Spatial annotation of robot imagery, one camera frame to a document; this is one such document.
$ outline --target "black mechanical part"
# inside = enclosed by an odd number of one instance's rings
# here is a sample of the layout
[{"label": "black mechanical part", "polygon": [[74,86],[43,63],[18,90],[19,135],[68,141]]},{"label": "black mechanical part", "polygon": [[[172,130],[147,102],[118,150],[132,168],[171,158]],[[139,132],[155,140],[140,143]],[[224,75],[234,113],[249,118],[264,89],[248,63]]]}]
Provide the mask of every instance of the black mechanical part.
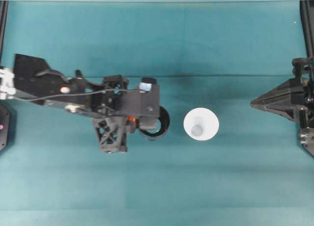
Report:
[{"label": "black mechanical part", "polygon": [[8,144],[11,112],[0,103],[0,151]]},{"label": "black mechanical part", "polygon": [[[37,98],[32,101],[37,105],[63,108],[91,118],[100,149],[106,153],[126,152],[127,134],[137,128],[147,139],[156,140],[169,127],[169,114],[159,105],[159,85],[154,78],[142,78],[141,84],[148,90],[140,86],[128,90],[129,81],[121,75],[104,77],[97,84],[77,70],[76,76],[68,79],[52,70],[44,59],[20,54],[16,54],[13,72],[16,97]],[[96,93],[79,95],[90,91]],[[44,98],[50,95],[57,97]],[[150,134],[148,131],[157,128],[158,120],[161,129]]]},{"label": "black mechanical part", "polygon": [[150,141],[156,141],[163,137],[167,133],[170,125],[170,116],[164,107],[160,107],[160,116],[158,120],[160,121],[160,129],[157,132],[151,133],[147,130],[139,129],[140,134]]},{"label": "black mechanical part", "polygon": [[300,14],[308,57],[314,56],[314,0],[300,1]]},{"label": "black mechanical part", "polygon": [[295,58],[292,65],[295,78],[251,101],[251,107],[299,123],[300,142],[314,156],[314,57]]},{"label": "black mechanical part", "polygon": [[0,1],[0,62],[2,56],[2,48],[3,48],[3,41],[4,41],[4,32],[5,32],[5,25],[6,25],[6,15],[8,12],[8,1]]}]

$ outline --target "black cable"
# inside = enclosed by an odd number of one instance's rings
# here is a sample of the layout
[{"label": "black cable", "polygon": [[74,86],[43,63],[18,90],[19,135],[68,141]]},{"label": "black cable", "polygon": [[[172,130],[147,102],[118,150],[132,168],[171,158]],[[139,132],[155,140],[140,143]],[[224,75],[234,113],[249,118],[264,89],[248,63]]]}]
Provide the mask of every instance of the black cable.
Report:
[{"label": "black cable", "polygon": [[85,93],[71,93],[71,94],[55,94],[55,95],[50,95],[50,96],[44,96],[44,97],[36,97],[36,98],[23,98],[23,97],[16,97],[8,94],[9,96],[13,97],[14,99],[18,101],[25,101],[25,102],[34,102],[38,100],[46,100],[49,98],[55,98],[55,97],[63,97],[63,96],[86,96],[86,95],[92,95],[92,94],[97,94],[97,93],[104,93],[104,92],[110,92],[110,91],[121,91],[121,92],[146,92],[141,89],[122,89],[122,88],[109,88],[109,89],[102,89],[94,92],[85,92]]}]

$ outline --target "black ring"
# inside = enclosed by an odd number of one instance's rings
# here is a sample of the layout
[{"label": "black ring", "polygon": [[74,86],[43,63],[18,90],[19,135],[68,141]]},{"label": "black ring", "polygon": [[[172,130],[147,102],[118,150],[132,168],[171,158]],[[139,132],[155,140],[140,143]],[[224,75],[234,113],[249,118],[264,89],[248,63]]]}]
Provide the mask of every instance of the black ring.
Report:
[{"label": "black ring", "polygon": [[159,116],[159,121],[160,121],[160,129],[156,133],[150,133],[146,130],[141,130],[139,129],[140,134],[150,140],[150,141],[155,141],[157,139],[160,139],[162,136],[164,136],[167,133],[167,130],[170,125],[170,116],[167,112],[167,110],[160,106],[160,116]]}]

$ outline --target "teal cloth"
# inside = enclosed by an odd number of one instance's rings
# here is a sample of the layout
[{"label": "teal cloth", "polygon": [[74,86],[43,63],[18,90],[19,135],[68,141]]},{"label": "teal cloth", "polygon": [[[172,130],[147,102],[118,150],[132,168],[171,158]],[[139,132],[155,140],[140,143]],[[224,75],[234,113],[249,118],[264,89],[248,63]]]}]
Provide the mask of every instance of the teal cloth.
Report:
[{"label": "teal cloth", "polygon": [[306,55],[299,2],[11,2],[2,64],[73,76],[290,75]]},{"label": "teal cloth", "polygon": [[[0,225],[313,225],[314,162],[297,125],[249,105],[291,77],[292,58],[305,56],[298,14],[296,1],[12,2],[5,65],[24,53],[94,81],[132,75],[130,88],[158,75],[171,125],[156,142],[136,133],[128,153],[107,155],[88,118],[9,101],[17,130],[0,154]],[[195,107],[219,118],[210,141],[184,132]]]}]

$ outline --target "orange component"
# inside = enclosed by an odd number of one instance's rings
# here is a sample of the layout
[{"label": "orange component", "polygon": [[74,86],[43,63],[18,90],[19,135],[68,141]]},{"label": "orange component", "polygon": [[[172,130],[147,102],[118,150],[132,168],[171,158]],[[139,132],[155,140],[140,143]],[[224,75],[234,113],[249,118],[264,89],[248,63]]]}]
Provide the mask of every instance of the orange component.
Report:
[{"label": "orange component", "polygon": [[128,116],[128,120],[136,124],[136,118],[134,116]]}]

